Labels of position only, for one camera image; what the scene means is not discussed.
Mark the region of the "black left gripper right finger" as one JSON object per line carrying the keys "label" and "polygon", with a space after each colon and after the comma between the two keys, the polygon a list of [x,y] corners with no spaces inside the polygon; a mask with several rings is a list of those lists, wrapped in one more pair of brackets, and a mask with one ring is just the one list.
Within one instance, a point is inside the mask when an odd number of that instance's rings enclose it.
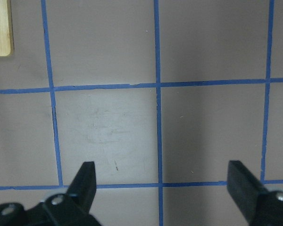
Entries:
{"label": "black left gripper right finger", "polygon": [[227,191],[245,219],[254,219],[258,206],[269,191],[237,160],[230,160],[227,168]]}

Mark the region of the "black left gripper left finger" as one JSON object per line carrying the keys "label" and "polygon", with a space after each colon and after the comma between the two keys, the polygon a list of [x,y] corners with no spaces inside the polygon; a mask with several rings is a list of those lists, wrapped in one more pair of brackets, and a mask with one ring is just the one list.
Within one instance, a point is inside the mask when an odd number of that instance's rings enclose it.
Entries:
{"label": "black left gripper left finger", "polygon": [[86,213],[89,213],[96,194],[96,170],[93,161],[83,162],[66,194]]}

